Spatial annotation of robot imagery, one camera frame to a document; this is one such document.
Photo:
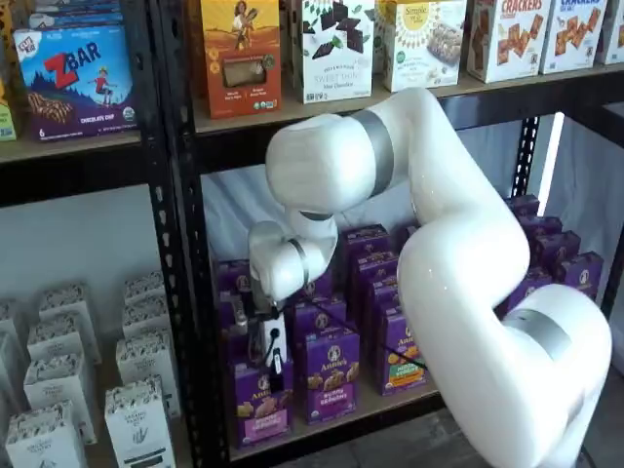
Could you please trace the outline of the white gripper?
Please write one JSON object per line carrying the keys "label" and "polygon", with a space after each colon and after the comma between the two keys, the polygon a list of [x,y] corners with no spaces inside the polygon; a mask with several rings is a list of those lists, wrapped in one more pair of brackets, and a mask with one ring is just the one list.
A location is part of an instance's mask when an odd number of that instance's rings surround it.
{"label": "white gripper", "polygon": [[248,358],[255,366],[269,368],[271,391],[284,390],[284,363],[288,360],[288,340],[284,314],[261,314],[252,318],[248,329]]}

